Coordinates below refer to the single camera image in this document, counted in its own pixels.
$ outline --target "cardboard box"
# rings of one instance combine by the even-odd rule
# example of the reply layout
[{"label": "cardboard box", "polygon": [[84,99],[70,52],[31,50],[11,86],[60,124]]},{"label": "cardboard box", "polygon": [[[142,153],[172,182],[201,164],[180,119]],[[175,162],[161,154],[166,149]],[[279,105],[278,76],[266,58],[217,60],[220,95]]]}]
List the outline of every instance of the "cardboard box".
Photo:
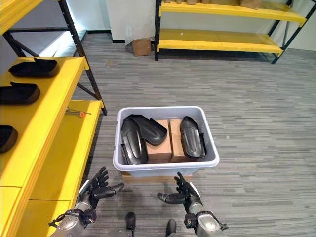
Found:
[{"label": "cardboard box", "polygon": [[170,163],[179,162],[191,162],[192,159],[187,158],[184,155],[182,143],[181,143],[181,132],[180,132],[180,119],[170,120],[170,136],[171,136],[171,147],[172,147],[172,157]]},{"label": "cardboard box", "polygon": [[148,164],[169,163],[171,159],[171,141],[168,129],[168,120],[157,120],[162,126],[167,129],[166,139],[159,146],[153,146],[146,142],[148,153]]},{"label": "cardboard box", "polygon": [[188,5],[195,5],[197,3],[197,0],[187,0]]},{"label": "cardboard box", "polygon": [[151,39],[136,39],[132,42],[134,56],[147,56],[151,54]]},{"label": "cardboard box", "polygon": [[262,3],[262,0],[239,0],[240,6],[253,8],[253,9],[258,9],[261,3]]}]

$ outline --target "robotic arm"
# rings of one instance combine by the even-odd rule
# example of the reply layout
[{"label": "robotic arm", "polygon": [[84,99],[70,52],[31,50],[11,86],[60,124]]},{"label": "robotic arm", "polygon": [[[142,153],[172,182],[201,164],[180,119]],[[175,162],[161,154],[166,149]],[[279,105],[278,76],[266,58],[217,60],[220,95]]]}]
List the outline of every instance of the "robotic arm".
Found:
[{"label": "robotic arm", "polygon": [[211,211],[206,211],[196,187],[185,180],[180,172],[177,181],[177,191],[174,194],[158,193],[160,200],[168,204],[183,204],[187,212],[184,224],[187,228],[193,228],[198,237],[227,237],[223,230],[227,229]]},{"label": "robotic arm", "polygon": [[56,228],[50,237],[78,237],[88,224],[95,222],[95,208],[99,200],[113,196],[124,187],[124,183],[108,186],[108,178],[105,167],[101,168],[80,192],[74,209],[66,211],[48,223],[49,226]]}]

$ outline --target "shelf level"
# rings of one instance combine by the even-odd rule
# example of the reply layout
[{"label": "shelf level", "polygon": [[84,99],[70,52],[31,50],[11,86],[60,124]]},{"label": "shelf level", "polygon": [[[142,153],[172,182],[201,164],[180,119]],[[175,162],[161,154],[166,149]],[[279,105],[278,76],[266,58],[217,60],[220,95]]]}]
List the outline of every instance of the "shelf level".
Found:
[{"label": "shelf level", "polygon": [[48,223],[70,208],[69,201],[29,200],[16,236],[50,236],[56,229]]},{"label": "shelf level", "polygon": [[[82,71],[88,69],[85,58],[54,59],[60,72],[53,78],[17,78],[6,72],[0,81],[1,86],[9,86],[10,81],[35,83],[41,93],[33,104],[0,107],[0,123],[11,125],[18,131],[16,144],[0,154],[0,183],[1,186],[21,188],[3,236],[14,236],[77,82]],[[31,60],[18,58],[15,64]]]},{"label": "shelf level", "polygon": [[71,101],[68,107],[91,114],[84,118],[64,115],[30,199],[76,203],[101,101]]},{"label": "shelf level", "polygon": [[196,5],[188,5],[185,2],[177,4],[161,3],[159,15],[162,12],[186,12],[186,13],[202,13],[202,14],[220,14],[231,16],[257,17],[284,21],[299,22],[302,26],[306,22],[306,18],[292,10],[291,7],[277,3],[264,1],[259,9],[251,9],[239,6],[237,0],[212,0],[211,4],[197,3]]},{"label": "shelf level", "polygon": [[1,0],[1,35],[43,0]]},{"label": "shelf level", "polygon": [[10,213],[15,207],[15,200],[17,199],[21,188],[18,187],[1,187],[0,188],[0,234],[10,217]]},{"label": "shelf level", "polygon": [[161,29],[159,49],[282,53],[266,34],[182,29]]}]

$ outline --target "gray carpet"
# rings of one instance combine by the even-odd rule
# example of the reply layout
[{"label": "gray carpet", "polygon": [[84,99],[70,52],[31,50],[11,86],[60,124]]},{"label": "gray carpet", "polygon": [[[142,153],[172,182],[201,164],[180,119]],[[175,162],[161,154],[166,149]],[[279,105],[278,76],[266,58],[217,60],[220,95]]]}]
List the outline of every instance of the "gray carpet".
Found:
[{"label": "gray carpet", "polygon": [[[200,53],[134,57],[109,34],[90,34],[84,48],[109,115],[101,116],[86,175],[112,164],[116,116],[124,107],[198,105],[206,114],[220,163],[193,175],[206,209],[228,223],[230,237],[316,236],[316,52],[288,50],[276,65],[263,54]],[[110,60],[112,66],[106,66]],[[89,86],[86,76],[83,85]],[[74,99],[91,99],[76,90]],[[123,229],[137,215],[136,237],[163,237],[170,218],[186,229],[182,206],[156,193],[175,184],[128,184],[100,201],[84,237]]]}]

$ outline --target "black car part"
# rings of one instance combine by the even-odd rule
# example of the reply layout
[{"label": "black car part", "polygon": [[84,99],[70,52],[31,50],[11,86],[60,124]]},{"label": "black car part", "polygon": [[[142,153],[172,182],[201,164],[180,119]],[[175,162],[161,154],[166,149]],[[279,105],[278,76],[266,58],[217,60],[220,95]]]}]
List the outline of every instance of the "black car part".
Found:
[{"label": "black car part", "polygon": [[36,84],[14,83],[11,86],[0,87],[0,104],[20,105],[31,104],[40,96],[40,89]]},{"label": "black car part", "polygon": [[184,154],[193,159],[206,155],[203,134],[198,130],[198,124],[189,116],[185,116],[180,124],[181,143]]},{"label": "black car part", "polygon": [[54,77],[59,73],[56,60],[34,58],[34,62],[13,65],[9,72],[16,77]]},{"label": "black car part", "polygon": [[160,145],[167,136],[167,129],[155,120],[147,119],[142,115],[130,115],[140,127],[142,137],[151,145]]},{"label": "black car part", "polygon": [[146,142],[139,125],[132,118],[127,117],[123,121],[120,132],[127,164],[146,164],[148,162]]},{"label": "black car part", "polygon": [[18,138],[18,132],[9,125],[0,125],[0,153],[10,150]]}]

